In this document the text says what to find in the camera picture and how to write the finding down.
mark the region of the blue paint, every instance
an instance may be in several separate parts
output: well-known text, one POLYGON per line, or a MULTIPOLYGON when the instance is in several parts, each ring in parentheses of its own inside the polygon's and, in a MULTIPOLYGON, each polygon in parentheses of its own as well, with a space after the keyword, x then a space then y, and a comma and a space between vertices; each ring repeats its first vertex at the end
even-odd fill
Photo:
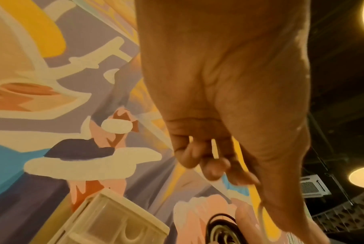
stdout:
POLYGON ((238 193, 241 193, 242 195, 245 195, 247 197, 249 196, 249 189, 247 187, 237 187, 230 184, 225 174, 222 176, 222 182, 225 185, 226 189, 237 191, 238 193))
POLYGON ((23 167, 27 161, 43 157, 48 150, 17 152, 0 146, 0 194, 23 174, 23 167))

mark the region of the painted wall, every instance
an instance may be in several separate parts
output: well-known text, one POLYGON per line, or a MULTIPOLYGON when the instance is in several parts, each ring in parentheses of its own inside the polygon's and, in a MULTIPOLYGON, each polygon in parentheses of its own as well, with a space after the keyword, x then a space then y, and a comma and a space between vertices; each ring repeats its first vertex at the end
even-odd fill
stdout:
MULTIPOLYGON (((170 244, 203 243, 209 217, 241 201, 258 224, 255 188, 177 164, 142 81, 133 9, 0 0, 0 244, 46 243, 105 187, 166 223, 170 244)), ((287 243, 266 221, 271 240, 287 243)))

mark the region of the ceiling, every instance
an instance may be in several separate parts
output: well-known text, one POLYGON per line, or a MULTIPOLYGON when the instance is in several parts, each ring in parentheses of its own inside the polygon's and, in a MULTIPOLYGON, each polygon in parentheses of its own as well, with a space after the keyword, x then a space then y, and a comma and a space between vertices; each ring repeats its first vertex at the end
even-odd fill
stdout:
MULTIPOLYGON (((363 0, 313 0, 311 4, 308 53, 312 77, 309 118, 312 149, 305 158, 303 174, 319 175, 332 192, 330 196, 306 200, 312 215, 347 201, 326 173, 336 176, 350 198, 364 191, 348 181, 352 170, 364 166, 363 3, 363 0)), ((360 243, 352 238, 351 242, 342 241, 360 243)))

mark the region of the mural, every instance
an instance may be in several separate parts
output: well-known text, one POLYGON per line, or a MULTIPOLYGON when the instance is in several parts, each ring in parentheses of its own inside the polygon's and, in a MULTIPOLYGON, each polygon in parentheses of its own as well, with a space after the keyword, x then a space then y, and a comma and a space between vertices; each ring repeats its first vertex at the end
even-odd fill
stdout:
POLYGON ((168 244, 202 244, 209 217, 240 202, 255 216, 255 188, 176 162, 136 29, 133 0, 0 0, 0 244, 46 243, 103 188, 168 225, 168 244))

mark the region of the white plastic container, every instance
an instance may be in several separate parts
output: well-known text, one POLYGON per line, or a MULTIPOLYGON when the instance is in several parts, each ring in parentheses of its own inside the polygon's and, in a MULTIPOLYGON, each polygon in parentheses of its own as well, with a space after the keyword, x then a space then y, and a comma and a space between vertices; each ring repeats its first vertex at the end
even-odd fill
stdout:
POLYGON ((170 229, 110 189, 87 198, 48 244, 163 244, 170 229))

